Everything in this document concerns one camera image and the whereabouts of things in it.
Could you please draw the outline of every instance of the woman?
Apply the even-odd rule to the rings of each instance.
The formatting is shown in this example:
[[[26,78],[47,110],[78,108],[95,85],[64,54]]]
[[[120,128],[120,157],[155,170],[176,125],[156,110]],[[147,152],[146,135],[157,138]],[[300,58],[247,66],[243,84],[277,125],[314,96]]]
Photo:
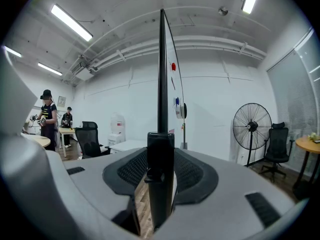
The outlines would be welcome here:
[[[57,107],[52,100],[52,95],[50,90],[44,90],[43,95],[40,99],[44,101],[44,105],[41,107],[41,112],[38,115],[37,120],[44,116],[45,121],[41,123],[41,136],[50,139],[50,145],[45,147],[46,150],[55,151],[57,143]]]
[[[70,128],[71,127],[71,122],[72,122],[72,114],[70,113],[72,110],[72,108],[70,106],[68,106],[68,108],[66,109],[66,113],[63,115],[62,120],[61,120],[61,127],[62,128]],[[65,134],[63,135],[64,138],[64,145],[66,148],[71,147],[70,144],[70,135],[69,134]]]

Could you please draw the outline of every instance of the round table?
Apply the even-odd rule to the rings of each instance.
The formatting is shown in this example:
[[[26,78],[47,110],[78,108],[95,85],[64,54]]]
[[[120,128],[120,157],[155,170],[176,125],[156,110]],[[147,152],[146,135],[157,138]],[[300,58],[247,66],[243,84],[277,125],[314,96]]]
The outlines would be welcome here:
[[[307,162],[308,162],[308,158],[309,158],[310,152],[314,153],[314,154],[320,154],[320,143],[318,143],[318,144],[314,143],[312,140],[308,139],[308,136],[303,136],[301,138],[298,138],[295,141],[295,144],[299,148],[305,150],[305,156],[304,156],[304,160],[303,160],[303,164],[302,164],[302,168],[301,168],[299,177],[296,180],[295,184],[293,185],[293,188],[297,188],[298,185],[300,184],[302,176],[304,175],[305,168],[307,166]],[[312,173],[312,176],[310,178],[309,183],[312,183],[312,181],[314,180],[316,172],[317,172],[317,169],[318,169],[318,166],[319,166],[319,163],[320,163],[320,155],[318,155],[318,157],[317,157],[317,160],[316,160],[316,163],[315,163],[315,167],[314,167],[314,170],[313,170],[313,173]]]
[[[21,133],[21,135],[28,140],[39,143],[43,148],[49,146],[51,142],[49,138],[43,137],[40,135],[32,135],[32,134],[24,134],[24,133]]]

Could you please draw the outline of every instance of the black office chair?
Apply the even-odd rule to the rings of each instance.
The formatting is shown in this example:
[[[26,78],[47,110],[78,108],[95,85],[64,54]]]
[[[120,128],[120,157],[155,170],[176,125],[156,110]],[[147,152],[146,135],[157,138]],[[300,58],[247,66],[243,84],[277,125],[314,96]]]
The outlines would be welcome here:
[[[100,147],[103,145],[99,145],[97,128],[75,128],[75,136],[80,145],[83,159],[95,158],[110,154],[110,148],[108,146],[105,146],[105,148],[108,150],[101,152]]]
[[[278,170],[277,164],[281,166],[281,163],[286,163],[289,161],[289,157],[291,154],[292,144],[294,140],[290,139],[290,151],[287,154],[287,138],[288,138],[289,130],[285,128],[285,123],[273,123],[272,128],[269,130],[270,143],[268,150],[267,148],[267,140],[265,140],[264,146],[264,158],[267,161],[273,162],[273,166],[263,165],[261,170],[267,168],[267,170],[260,172],[260,174],[272,173],[271,181],[275,182],[275,173],[281,174],[284,177],[287,175]]]
[[[98,129],[98,125],[95,122],[90,121],[82,121],[82,127]]]

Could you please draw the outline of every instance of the wooden floor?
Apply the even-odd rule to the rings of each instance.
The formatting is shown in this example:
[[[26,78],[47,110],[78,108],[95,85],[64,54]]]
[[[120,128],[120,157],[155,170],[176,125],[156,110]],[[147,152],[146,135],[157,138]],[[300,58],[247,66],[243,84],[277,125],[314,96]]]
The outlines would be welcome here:
[[[69,161],[69,160],[77,160],[79,150],[77,148],[77,142],[73,139],[70,140],[71,147],[68,147],[66,149],[66,157],[63,155],[62,148],[59,149],[59,154],[62,159],[62,161]],[[265,166],[271,166],[271,163],[268,162],[260,162],[250,167],[253,171],[256,173],[259,173],[261,171],[262,165]],[[298,200],[294,196],[292,192],[292,187],[294,183],[296,182],[299,173],[285,168],[280,167],[281,171],[286,173],[286,177],[284,178],[282,175],[277,174],[274,177],[274,185],[278,187],[279,189],[283,190],[289,197],[291,197],[296,203]],[[266,180],[270,181],[271,179],[271,173],[262,174],[262,177],[264,177]],[[304,176],[302,179],[309,180],[309,177]],[[138,219],[140,223],[140,237],[142,239],[149,239],[153,235],[153,225],[152,225],[152,218],[151,218],[151,211],[150,211],[150,200],[149,200],[149,192],[148,192],[148,185],[144,183],[142,180],[138,187],[136,188],[135,192],[135,205],[137,209]]]

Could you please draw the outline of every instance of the floor fan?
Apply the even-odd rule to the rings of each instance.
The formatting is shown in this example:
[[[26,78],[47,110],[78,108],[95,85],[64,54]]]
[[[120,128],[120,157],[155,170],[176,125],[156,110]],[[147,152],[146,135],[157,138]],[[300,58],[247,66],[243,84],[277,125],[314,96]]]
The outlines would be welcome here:
[[[251,151],[265,145],[269,139],[271,117],[268,111],[257,103],[248,103],[239,108],[233,119],[233,134],[236,141],[246,150],[249,150],[249,165]]]

